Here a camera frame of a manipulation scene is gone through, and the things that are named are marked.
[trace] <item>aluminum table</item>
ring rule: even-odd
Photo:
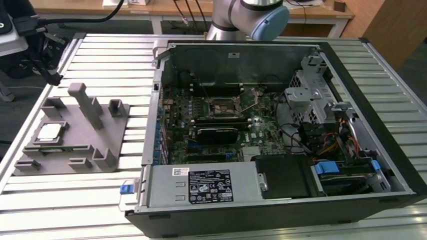
[[[16,139],[0,163],[0,240],[121,239],[145,240],[127,221],[123,208],[137,203],[122,199],[121,185],[141,176],[149,104],[151,98],[153,46],[158,39],[202,40],[191,35],[78,34],[65,53],[59,87],[47,86]],[[286,37],[278,41],[326,41],[337,51],[367,99],[402,146],[419,174],[427,180],[427,108],[369,43],[349,38]],[[71,83],[83,82],[87,94],[102,104],[122,99],[131,105],[131,118],[114,173],[11,176],[22,150],[38,128],[46,97],[69,96]],[[338,92],[347,99],[341,87]],[[350,224],[307,226],[211,236],[186,240],[277,240],[307,238],[426,239],[427,200],[401,209],[386,210]]]

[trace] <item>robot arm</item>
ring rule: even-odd
[[[273,41],[283,32],[290,11],[283,0],[215,0],[209,40]]]
[[[69,39],[50,34],[35,16],[29,0],[0,0],[0,57],[8,56],[4,61],[18,60],[22,69],[33,69],[49,84],[58,86],[63,78],[58,67]]]

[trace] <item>cable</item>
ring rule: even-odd
[[[190,15],[191,15],[191,18],[193,18],[193,24],[194,24],[194,28],[195,28],[195,34],[198,34],[198,33],[199,33],[199,29],[198,29],[197,19],[195,19],[195,15],[194,15],[193,8],[190,7],[190,4],[189,4],[189,0],[186,0],[186,4],[187,4],[187,8],[189,8]]]
[[[79,18],[58,18],[58,19],[41,19],[39,25],[50,25],[50,24],[69,24],[69,23],[103,23],[114,18],[114,16],[118,14],[123,3],[126,0],[121,0],[118,7],[115,10],[110,13],[107,17],[99,18],[99,19],[79,19]]]
[[[201,4],[199,4],[199,0],[195,0],[195,3],[198,4],[199,10],[201,10],[201,14],[202,14],[202,17],[203,17],[205,28],[206,28],[206,31],[209,32],[210,31],[209,23],[207,23],[206,15],[203,13],[203,10],[202,10]]]
[[[177,3],[178,0],[173,0],[173,1],[174,1],[174,3],[175,3],[175,7],[177,7],[177,9],[178,9],[178,12],[179,12],[182,21],[185,22],[185,24],[187,25],[187,27],[189,27],[190,30],[193,31],[194,28],[193,28],[193,26],[190,25],[189,19],[187,19],[186,15],[185,15],[185,13],[183,13],[183,11],[182,11],[182,9],[181,9],[179,4]]]
[[[306,24],[307,24],[307,13],[306,13],[306,6],[307,7],[313,7],[313,4],[301,4],[298,1],[295,1],[298,4],[291,3],[290,0],[286,0],[289,4],[294,5],[294,6],[301,6],[303,11],[305,11],[305,24],[302,26],[302,35],[305,35],[305,31],[306,31]]]
[[[45,87],[41,86],[11,86],[8,89],[46,89]]]

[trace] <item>metal bracket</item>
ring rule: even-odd
[[[153,45],[153,56],[158,60],[159,56],[169,50],[170,41],[169,40],[157,40]]]

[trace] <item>motherboard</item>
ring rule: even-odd
[[[278,98],[259,85],[166,87],[167,164],[249,162],[257,155],[285,154]]]

